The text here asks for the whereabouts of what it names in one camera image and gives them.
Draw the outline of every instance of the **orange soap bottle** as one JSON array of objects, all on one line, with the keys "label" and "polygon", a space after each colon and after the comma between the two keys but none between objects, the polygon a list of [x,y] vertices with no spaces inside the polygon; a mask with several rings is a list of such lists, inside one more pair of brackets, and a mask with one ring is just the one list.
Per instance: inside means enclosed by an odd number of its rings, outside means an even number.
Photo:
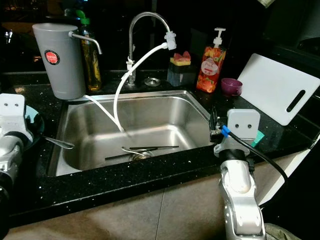
[{"label": "orange soap bottle", "polygon": [[217,27],[218,36],[213,40],[214,45],[207,46],[202,56],[201,67],[196,82],[196,88],[206,93],[213,93],[218,84],[222,64],[226,56],[226,49],[221,47],[221,33],[225,28]]}]

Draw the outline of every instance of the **white hose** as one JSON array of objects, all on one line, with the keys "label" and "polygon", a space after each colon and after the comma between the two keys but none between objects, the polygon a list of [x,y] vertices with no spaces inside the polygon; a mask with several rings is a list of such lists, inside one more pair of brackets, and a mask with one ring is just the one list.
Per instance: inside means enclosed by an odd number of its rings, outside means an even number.
[{"label": "white hose", "polygon": [[117,111],[117,105],[118,105],[118,97],[121,91],[121,88],[123,87],[123,85],[125,84],[127,78],[130,76],[130,74],[136,70],[136,68],[144,61],[146,60],[151,54],[155,53],[156,51],[160,50],[160,49],[166,49],[168,48],[168,44],[166,42],[162,43],[159,46],[156,46],[155,48],[151,49],[149,52],[147,52],[139,61],[136,62],[136,64],[134,64],[132,66],[132,68],[127,71],[122,77],[121,77],[121,82],[118,86],[118,88],[116,89],[115,92],[115,96],[114,96],[114,100],[113,100],[113,114],[114,114],[114,120],[117,126],[121,127],[119,118],[118,118],[118,111]]},{"label": "white hose", "polygon": [[118,124],[115,120],[115,118],[104,108],[104,106],[102,106],[97,100],[95,100],[93,97],[88,96],[88,95],[84,95],[85,98],[89,99],[90,101],[94,102],[114,123],[115,125],[118,127],[118,129],[121,132],[124,132],[125,130],[123,129],[123,127]]}]

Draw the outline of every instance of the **black countertop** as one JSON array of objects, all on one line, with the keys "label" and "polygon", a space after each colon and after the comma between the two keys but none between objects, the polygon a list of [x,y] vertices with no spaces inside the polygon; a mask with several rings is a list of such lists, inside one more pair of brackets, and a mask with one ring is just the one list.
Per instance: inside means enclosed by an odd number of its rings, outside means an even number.
[{"label": "black countertop", "polygon": [[[104,75],[104,86],[91,95],[114,94],[123,71]],[[138,80],[146,76],[166,79],[162,71],[141,71]],[[56,137],[60,112],[67,102],[55,98],[43,73],[23,73],[2,75],[2,90],[25,96],[26,104],[36,109],[44,118],[44,135]],[[172,87],[165,81],[158,87],[142,83],[136,87],[124,86],[122,93],[154,92],[162,90],[190,89],[202,106],[210,111],[214,105],[221,117],[230,108],[256,109],[239,97],[225,97],[219,90],[208,94],[189,87]],[[282,157],[308,149],[314,143],[319,131],[313,137],[295,125],[282,126],[261,114],[259,130],[265,137],[256,149],[270,158]],[[295,119],[304,125],[303,118]],[[10,212],[10,226],[17,227],[50,219],[65,214],[85,210],[117,200],[152,192],[187,181],[214,175],[220,172],[220,161],[214,156],[212,146],[155,156],[134,162],[100,167],[82,172],[48,176],[47,170],[54,145],[43,138],[23,154],[23,162],[16,179]],[[262,160],[253,157],[254,161]]]}]

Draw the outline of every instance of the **white cutting board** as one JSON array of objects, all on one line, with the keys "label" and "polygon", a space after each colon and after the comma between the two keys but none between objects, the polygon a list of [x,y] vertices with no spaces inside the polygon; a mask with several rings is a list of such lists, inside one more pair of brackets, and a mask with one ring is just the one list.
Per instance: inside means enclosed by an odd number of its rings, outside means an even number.
[{"label": "white cutting board", "polygon": [[[238,80],[241,97],[286,126],[320,85],[320,79],[259,54],[252,54]],[[301,91],[304,95],[287,111]]]}]

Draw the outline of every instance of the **purple cup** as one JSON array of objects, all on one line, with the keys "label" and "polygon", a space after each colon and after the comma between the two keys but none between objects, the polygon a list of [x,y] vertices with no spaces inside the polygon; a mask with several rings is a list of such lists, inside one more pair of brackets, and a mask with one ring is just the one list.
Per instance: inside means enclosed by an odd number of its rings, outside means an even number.
[{"label": "purple cup", "polygon": [[222,78],[221,89],[222,93],[228,97],[239,96],[242,92],[242,82],[234,78]]}]

